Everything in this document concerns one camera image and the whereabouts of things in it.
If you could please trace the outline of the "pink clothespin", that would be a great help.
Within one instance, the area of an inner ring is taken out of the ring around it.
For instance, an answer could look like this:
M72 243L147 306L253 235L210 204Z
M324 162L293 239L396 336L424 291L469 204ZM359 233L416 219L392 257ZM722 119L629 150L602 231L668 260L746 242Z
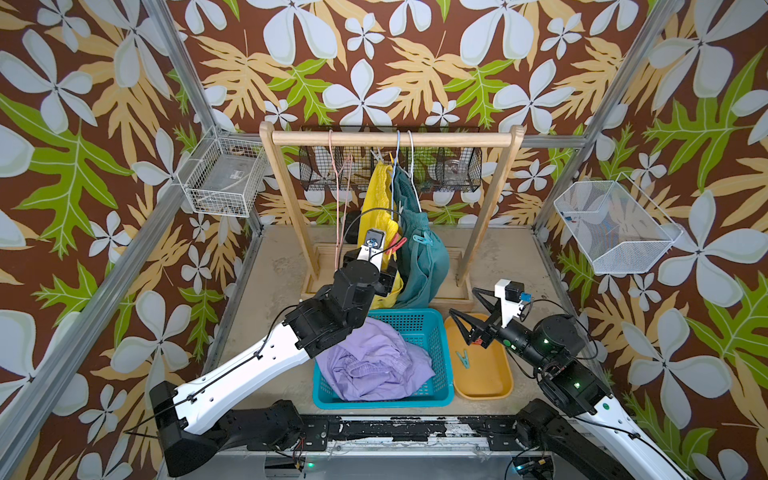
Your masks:
M390 245L384 252L384 255L392 255L395 252L397 252L400 248L404 246L404 244L407 242L406 237L401 237L397 241L395 241L392 245Z

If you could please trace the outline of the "yellow shorts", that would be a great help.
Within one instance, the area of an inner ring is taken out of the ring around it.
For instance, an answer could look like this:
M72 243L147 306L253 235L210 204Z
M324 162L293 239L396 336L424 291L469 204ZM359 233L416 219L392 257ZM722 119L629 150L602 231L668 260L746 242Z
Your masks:
M399 225L395 220L395 205L392 193L392 175L394 167L391 164L378 163L372 173L368 190L362 205L359 224L358 246L362 246L368 230L371 228L385 232L384 247L389 248L401 241ZM382 259L381 266L397 266L397 250L383 253L377 256ZM395 275L391 292L386 297L376 296L372 309L390 309L397 302L398 296L404 287L404 282L399 273Z

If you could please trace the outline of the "pink wire hanger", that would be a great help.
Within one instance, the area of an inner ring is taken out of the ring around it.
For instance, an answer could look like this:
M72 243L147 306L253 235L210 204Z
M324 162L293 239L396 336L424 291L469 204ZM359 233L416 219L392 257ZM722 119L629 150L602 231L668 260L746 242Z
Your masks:
M334 243L334 267L341 266L342 247L344 245L344 228L348 208L348 191L351 185L352 156L345 146L335 147L332 130L328 131L328 152L331 159L331 168L334 173L334 192L336 199L336 224Z

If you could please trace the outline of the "purple shorts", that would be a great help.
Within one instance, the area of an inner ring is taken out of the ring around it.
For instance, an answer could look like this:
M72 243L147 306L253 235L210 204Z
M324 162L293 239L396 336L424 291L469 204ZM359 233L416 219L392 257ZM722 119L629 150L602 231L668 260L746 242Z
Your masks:
M331 390L346 402L407 398L435 376L432 359L423 348L371 317L320 353L316 363Z

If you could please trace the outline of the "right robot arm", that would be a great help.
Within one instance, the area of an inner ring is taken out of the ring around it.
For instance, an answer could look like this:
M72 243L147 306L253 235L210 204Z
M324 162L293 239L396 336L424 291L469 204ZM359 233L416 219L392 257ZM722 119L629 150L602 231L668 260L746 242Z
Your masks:
M525 320L537 301L522 283L501 280L472 293L488 316L451 309L461 338L484 349L497 344L526 363L544 396L516 416L517 440L525 449L547 450L588 479L687 478L585 365L581 353L590 336L573 315L561 311L529 327Z

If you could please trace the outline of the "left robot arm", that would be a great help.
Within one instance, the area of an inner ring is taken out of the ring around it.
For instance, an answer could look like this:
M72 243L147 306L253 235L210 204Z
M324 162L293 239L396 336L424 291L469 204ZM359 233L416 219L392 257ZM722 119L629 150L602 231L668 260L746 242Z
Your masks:
M228 447L262 444L287 449L302 418L287 400L234 413L234 407L284 372L302 365L360 328L374 297L397 269L383 267L384 248L360 248L310 299L289 306L268 334L224 365L190 382L163 381L150 390L153 420L167 472L183 477Z

